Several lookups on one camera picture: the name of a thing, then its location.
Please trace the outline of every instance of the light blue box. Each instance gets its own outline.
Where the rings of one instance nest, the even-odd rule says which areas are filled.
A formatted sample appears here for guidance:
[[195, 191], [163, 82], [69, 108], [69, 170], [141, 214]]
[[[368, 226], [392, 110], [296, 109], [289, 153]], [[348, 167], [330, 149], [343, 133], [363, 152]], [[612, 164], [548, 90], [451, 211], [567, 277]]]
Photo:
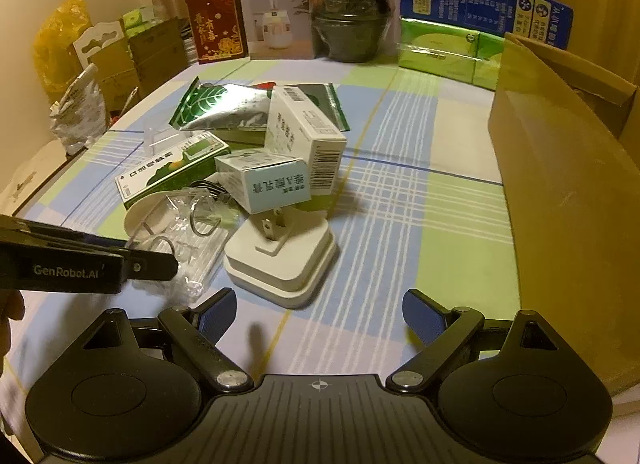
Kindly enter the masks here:
[[258, 149], [216, 158], [222, 186], [247, 212], [261, 213], [311, 199], [304, 160]]

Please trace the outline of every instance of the human hand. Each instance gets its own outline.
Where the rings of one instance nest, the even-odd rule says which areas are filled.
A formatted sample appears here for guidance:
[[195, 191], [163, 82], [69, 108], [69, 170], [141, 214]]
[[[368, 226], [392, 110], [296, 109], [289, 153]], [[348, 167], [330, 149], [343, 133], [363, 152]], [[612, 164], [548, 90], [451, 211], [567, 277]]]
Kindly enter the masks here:
[[0, 376], [4, 370], [4, 356], [11, 348], [11, 326], [9, 319], [24, 318], [24, 298], [17, 289], [0, 289], [0, 300], [4, 301], [4, 307], [0, 311]]

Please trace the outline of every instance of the triangular cutout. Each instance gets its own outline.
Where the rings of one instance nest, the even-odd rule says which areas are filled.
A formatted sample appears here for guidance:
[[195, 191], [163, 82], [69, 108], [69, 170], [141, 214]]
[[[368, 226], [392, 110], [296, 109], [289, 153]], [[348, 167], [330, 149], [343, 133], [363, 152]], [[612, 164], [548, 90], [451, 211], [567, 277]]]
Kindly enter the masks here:
[[524, 349], [558, 350], [535, 321], [527, 321], [520, 346]]
[[84, 349], [106, 349], [114, 348], [122, 345], [122, 337], [118, 324], [114, 321], [105, 321], [100, 329], [85, 343]]

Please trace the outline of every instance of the humidifier picture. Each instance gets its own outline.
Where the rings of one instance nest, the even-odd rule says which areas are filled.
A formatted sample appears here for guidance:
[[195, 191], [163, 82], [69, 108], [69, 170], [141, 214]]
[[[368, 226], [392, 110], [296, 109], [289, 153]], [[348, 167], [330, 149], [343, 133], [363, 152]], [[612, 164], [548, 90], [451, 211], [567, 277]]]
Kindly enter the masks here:
[[288, 48], [293, 42], [291, 22], [286, 11], [267, 11], [262, 15], [262, 36], [274, 50]]

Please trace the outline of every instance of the tablecloth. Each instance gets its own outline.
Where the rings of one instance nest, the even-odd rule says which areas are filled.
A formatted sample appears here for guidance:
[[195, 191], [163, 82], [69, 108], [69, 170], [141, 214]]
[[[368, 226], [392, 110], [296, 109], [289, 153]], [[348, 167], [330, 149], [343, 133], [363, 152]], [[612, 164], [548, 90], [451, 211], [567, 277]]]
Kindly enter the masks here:
[[[144, 159], [143, 131], [167, 123], [194, 76], [232, 83], [334, 83], [351, 131], [330, 224], [338, 256], [313, 302], [285, 311], [230, 285], [238, 317], [218, 347], [264, 372], [386, 375], [419, 349], [401, 297], [417, 287], [446, 307], [511, 318], [518, 302], [513, 240], [487, 119], [493, 93], [384, 61], [234, 60], [192, 66], [131, 110], [25, 213], [28, 219], [124, 238], [114, 177]], [[27, 315], [0, 380], [0, 408], [26, 449], [24, 398], [98, 314], [154, 316], [162, 298], [127, 284], [119, 295], [25, 293]]]

